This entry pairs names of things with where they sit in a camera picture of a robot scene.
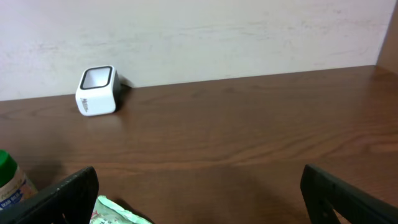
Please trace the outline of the green lid supplement bottle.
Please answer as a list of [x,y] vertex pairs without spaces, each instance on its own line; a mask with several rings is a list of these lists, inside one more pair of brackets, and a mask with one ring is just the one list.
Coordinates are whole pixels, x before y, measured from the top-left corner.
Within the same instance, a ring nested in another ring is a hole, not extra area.
[[37,193],[25,172],[5,150],[1,150],[0,178],[1,210],[27,200]]

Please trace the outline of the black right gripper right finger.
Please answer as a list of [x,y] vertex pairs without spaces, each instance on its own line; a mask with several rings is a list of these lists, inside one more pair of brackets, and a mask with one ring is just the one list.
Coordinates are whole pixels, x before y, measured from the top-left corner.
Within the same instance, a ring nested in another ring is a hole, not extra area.
[[315,165],[304,167],[300,189],[312,223],[339,223],[337,213],[350,223],[397,223],[396,207]]

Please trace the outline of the light green wipes pack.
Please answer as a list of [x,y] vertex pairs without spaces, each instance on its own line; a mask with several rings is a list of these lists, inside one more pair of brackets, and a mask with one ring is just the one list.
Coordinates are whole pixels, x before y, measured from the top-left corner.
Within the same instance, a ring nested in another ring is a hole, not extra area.
[[90,224],[152,224],[152,222],[100,195],[96,199]]

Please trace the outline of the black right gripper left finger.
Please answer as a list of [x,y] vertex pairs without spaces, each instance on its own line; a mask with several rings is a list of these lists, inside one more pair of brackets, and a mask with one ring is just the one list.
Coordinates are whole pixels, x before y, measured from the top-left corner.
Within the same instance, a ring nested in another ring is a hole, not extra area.
[[98,191],[96,171],[92,166],[86,167],[33,197],[2,210],[1,224],[89,224]]

